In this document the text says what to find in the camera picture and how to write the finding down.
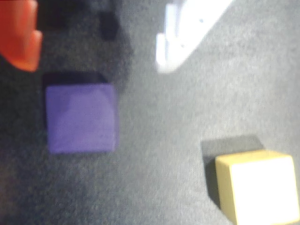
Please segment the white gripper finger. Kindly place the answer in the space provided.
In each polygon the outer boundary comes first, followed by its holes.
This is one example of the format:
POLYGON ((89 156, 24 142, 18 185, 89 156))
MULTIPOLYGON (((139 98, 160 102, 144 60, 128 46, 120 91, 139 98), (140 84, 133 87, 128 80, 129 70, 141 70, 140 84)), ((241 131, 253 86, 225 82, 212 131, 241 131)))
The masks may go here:
POLYGON ((199 46, 232 0, 174 0, 166 4, 164 31, 156 36, 159 73, 178 69, 199 46))

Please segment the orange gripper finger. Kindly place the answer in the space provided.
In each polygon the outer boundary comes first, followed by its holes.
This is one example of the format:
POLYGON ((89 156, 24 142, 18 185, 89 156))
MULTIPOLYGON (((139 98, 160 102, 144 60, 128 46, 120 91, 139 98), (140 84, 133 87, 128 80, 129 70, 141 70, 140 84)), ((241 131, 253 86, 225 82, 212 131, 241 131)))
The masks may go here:
POLYGON ((43 34, 37 30, 36 0, 0 2, 0 55, 14 67, 37 70, 43 34))

